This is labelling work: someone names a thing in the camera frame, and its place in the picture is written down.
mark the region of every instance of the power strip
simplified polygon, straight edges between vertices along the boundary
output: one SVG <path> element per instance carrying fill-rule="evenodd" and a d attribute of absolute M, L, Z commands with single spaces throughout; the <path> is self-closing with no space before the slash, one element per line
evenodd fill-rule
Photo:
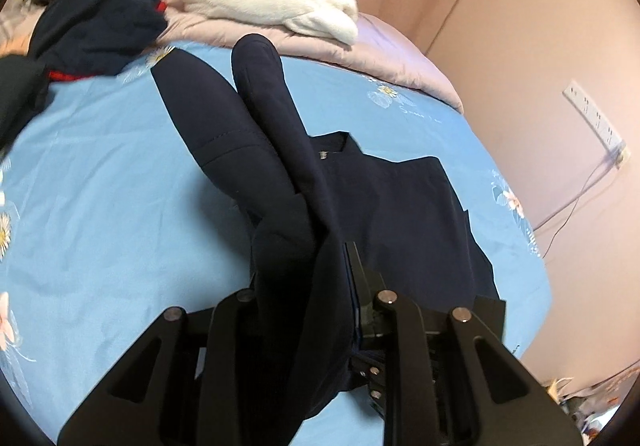
<path fill-rule="evenodd" d="M 613 127 L 607 116 L 596 105 L 596 102 L 572 80 L 562 92 L 573 103 L 578 112 L 593 129 L 607 151 L 616 157 L 616 166 L 620 168 L 631 157 L 631 150 L 625 144 L 618 131 Z"/>

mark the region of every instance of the pink blanket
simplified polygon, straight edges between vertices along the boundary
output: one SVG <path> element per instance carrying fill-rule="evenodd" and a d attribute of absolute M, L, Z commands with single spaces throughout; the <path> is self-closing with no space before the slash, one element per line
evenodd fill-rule
<path fill-rule="evenodd" d="M 169 26 L 158 44 L 192 40 L 231 48 L 245 34 L 257 32 L 267 37 L 281 55 L 310 58 L 421 90 L 463 112 L 462 101 L 447 77 L 405 36 L 375 16 L 359 15 L 358 41 L 348 47 L 331 39 L 295 34 L 280 26 L 211 20 L 184 12 L 179 0 L 165 2 L 169 6 L 166 10 Z"/>

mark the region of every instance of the blue bedsheet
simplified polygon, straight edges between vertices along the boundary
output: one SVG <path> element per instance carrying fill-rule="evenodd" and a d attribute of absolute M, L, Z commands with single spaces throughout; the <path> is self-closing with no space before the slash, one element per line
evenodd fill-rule
<path fill-rule="evenodd" d="M 185 42 L 231 79 L 230 51 Z M 0 367 L 51 437 L 160 312 L 216 304 L 246 286 L 238 208 L 194 163 L 141 58 L 115 78 L 51 87 L 50 107 L 2 164 L 11 243 L 0 264 L 14 346 Z M 505 343 L 526 350 L 550 305 L 530 225 L 463 116 L 419 92 L 284 58 L 309 134 L 351 132 L 393 161 L 437 156 L 507 303 Z M 341 394 L 294 444 L 382 443 L 366 394 Z"/>

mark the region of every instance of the metal bolt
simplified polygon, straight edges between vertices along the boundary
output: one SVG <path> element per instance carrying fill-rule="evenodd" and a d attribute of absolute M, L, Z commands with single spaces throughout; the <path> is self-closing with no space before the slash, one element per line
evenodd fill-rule
<path fill-rule="evenodd" d="M 248 303 L 255 298 L 255 292 L 253 289 L 242 289 L 236 293 L 236 298 L 239 302 Z"/>
<path fill-rule="evenodd" d="M 389 289 L 385 289 L 384 291 L 380 291 L 378 293 L 378 299 L 382 303 L 392 304 L 398 299 L 398 295 L 395 292 L 390 291 Z"/>
<path fill-rule="evenodd" d="M 466 307 L 456 307 L 455 309 L 453 309 L 451 314 L 456 320 L 462 323 L 468 322 L 472 317 L 471 311 Z"/>
<path fill-rule="evenodd" d="M 169 307 L 162 313 L 162 316 L 167 321 L 178 321 L 182 318 L 182 309 L 180 307 Z"/>

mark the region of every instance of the dark clothing on floor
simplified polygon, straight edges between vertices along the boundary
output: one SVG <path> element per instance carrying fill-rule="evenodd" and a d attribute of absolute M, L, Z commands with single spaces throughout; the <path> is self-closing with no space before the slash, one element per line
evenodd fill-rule
<path fill-rule="evenodd" d="M 0 149 L 44 110 L 48 90 L 42 63 L 17 54 L 0 58 Z"/>
<path fill-rule="evenodd" d="M 265 397 L 274 424 L 254 422 L 263 427 L 254 437 L 284 445 L 348 386 L 354 313 L 346 240 L 389 288 L 424 307 L 472 306 L 476 294 L 497 298 L 497 291 L 436 158 L 391 163 L 364 155 L 348 134 L 310 138 L 280 57 L 262 36 L 236 44 L 232 69 L 238 93 L 180 50 L 152 73 L 197 163 L 254 222 L 264 355 L 282 374 L 282 386 Z"/>
<path fill-rule="evenodd" d="M 28 55 L 70 76 L 115 76 L 152 45 L 167 22 L 160 0 L 54 0 Z"/>

